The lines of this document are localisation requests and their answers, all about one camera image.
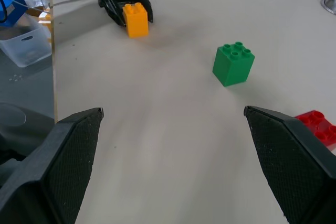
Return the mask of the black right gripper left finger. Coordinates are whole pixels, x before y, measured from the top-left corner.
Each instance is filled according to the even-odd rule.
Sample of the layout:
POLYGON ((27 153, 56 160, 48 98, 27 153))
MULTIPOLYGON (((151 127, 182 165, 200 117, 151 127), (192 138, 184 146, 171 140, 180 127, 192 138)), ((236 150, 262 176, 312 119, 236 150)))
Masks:
POLYGON ((28 156, 1 152, 1 223, 75 223, 103 117, 102 108, 72 114, 28 156))

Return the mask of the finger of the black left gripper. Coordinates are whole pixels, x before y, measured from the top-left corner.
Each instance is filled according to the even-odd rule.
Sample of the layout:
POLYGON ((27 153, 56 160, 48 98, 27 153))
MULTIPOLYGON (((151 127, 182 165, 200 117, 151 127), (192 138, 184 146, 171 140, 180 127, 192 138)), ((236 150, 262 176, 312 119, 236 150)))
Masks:
POLYGON ((104 8, 109 17, 119 26, 125 27, 122 9, 116 0, 98 0, 100 8, 104 8))
POLYGON ((148 21, 153 23, 153 10, 149 0, 133 0, 133 3, 141 3, 148 14, 148 21))

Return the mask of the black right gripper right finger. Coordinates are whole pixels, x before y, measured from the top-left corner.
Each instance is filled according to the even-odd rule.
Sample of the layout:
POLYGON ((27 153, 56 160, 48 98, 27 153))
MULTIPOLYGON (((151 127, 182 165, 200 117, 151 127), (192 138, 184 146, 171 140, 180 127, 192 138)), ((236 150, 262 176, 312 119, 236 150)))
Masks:
POLYGON ((313 110, 291 117, 246 106, 263 174, 289 223, 335 223, 335 125, 313 110))

